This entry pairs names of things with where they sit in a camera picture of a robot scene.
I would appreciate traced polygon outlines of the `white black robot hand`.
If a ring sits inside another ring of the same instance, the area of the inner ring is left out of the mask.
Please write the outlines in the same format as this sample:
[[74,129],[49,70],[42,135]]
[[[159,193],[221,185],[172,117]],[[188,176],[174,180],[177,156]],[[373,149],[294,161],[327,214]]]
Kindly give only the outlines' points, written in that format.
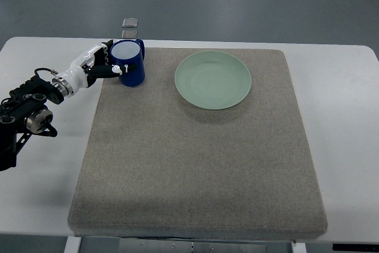
[[91,87],[97,79],[118,78],[125,68],[113,64],[110,50],[114,40],[92,46],[77,57],[69,69],[52,79],[52,84],[64,97],[71,97],[81,88]]

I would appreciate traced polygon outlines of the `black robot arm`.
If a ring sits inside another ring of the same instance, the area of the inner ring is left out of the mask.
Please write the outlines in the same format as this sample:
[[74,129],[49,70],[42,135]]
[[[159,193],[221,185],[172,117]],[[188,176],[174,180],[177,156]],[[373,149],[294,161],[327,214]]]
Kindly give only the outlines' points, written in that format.
[[17,155],[31,136],[57,136],[46,102],[60,104],[68,92],[60,82],[42,79],[40,71],[57,74],[49,68],[37,68],[33,77],[1,101],[1,171],[17,166]]

